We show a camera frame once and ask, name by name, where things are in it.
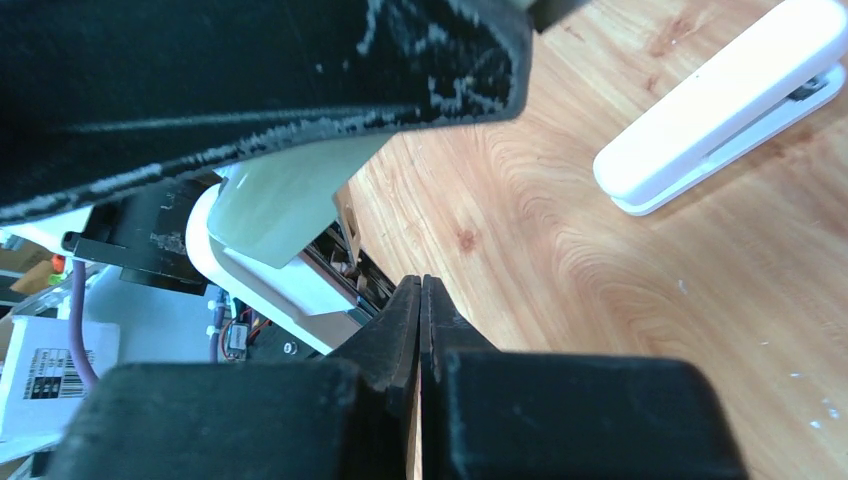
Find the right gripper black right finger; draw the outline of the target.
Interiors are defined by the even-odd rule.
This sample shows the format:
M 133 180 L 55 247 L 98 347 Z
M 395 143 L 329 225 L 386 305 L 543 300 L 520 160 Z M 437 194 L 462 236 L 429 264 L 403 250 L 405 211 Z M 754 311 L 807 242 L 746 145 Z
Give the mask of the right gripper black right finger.
M 497 349 L 425 276 L 427 479 L 745 479 L 718 396 L 674 358 Z

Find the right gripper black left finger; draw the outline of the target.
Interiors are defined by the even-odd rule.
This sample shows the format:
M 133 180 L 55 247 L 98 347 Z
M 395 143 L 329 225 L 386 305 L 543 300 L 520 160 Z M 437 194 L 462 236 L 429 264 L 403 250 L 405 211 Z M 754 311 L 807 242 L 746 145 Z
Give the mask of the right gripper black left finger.
M 403 479 L 421 280 L 319 360 L 110 370 L 51 454 L 50 479 Z

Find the greenish white stapler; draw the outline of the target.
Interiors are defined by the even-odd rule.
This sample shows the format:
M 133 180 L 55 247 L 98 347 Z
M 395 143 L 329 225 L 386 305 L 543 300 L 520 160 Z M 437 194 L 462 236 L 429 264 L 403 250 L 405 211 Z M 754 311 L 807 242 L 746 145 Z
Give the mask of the greenish white stapler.
M 335 221 L 359 248 L 348 181 L 387 134 L 321 141 L 236 165 L 204 191 L 189 214 L 193 266 L 321 354 L 360 326 L 347 316 L 356 296 L 333 285 L 302 252 Z

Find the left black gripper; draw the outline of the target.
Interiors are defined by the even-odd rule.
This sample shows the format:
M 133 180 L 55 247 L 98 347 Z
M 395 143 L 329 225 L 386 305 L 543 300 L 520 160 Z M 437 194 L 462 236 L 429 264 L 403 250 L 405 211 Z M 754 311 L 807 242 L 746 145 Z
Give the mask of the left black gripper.
M 1 221 L 324 140 L 508 120 L 533 26 L 508 1 L 5 1 Z M 61 246 L 201 296 L 183 180 L 96 205 Z

